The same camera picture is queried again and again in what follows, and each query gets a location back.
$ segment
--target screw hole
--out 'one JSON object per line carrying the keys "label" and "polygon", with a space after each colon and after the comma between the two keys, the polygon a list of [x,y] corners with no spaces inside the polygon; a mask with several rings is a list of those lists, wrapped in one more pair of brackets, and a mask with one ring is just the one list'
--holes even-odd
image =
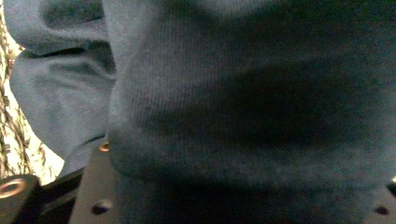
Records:
{"label": "screw hole", "polygon": [[388,208],[386,208],[384,206],[378,206],[374,211],[377,212],[379,215],[383,215],[383,216],[386,216],[389,214]]}
{"label": "screw hole", "polygon": [[99,201],[96,205],[92,207],[92,213],[94,215],[102,215],[113,208],[113,203],[109,200]]}
{"label": "screw hole", "polygon": [[103,152],[108,152],[110,148],[108,147],[108,143],[103,143],[101,146],[99,146],[99,150]]}

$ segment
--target brass screw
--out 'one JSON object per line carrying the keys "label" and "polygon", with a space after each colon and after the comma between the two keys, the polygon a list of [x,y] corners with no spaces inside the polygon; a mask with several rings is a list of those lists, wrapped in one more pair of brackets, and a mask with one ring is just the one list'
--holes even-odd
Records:
{"label": "brass screw", "polygon": [[[16,185],[15,189],[7,190],[7,187]],[[23,179],[13,179],[0,186],[0,199],[14,196],[24,190],[26,182]]]}
{"label": "brass screw", "polygon": [[108,152],[110,150],[110,148],[108,147],[108,142],[103,143],[101,146],[99,146],[99,150],[103,152]]}

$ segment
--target knit fabric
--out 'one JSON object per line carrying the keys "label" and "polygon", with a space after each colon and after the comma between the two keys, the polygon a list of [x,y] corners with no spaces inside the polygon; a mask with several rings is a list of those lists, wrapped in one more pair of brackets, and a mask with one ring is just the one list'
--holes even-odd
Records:
{"label": "knit fabric", "polygon": [[391,2],[6,7],[27,118],[63,174],[109,140],[125,223],[359,223],[396,174]]}

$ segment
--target wicker surface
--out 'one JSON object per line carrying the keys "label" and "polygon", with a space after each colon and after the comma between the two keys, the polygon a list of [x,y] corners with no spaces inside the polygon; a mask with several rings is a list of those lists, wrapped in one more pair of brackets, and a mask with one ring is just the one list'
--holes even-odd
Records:
{"label": "wicker surface", "polygon": [[23,48],[9,35],[3,9],[0,0],[0,177],[33,174],[46,185],[60,173],[64,161],[35,136],[9,88],[12,64]]}

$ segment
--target dark gray cloth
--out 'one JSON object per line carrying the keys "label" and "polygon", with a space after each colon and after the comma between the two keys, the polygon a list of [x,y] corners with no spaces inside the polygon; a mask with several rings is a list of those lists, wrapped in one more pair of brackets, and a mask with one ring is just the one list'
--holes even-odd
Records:
{"label": "dark gray cloth", "polygon": [[64,175],[106,136],[126,223],[359,223],[396,174],[394,9],[6,1],[12,90]]}

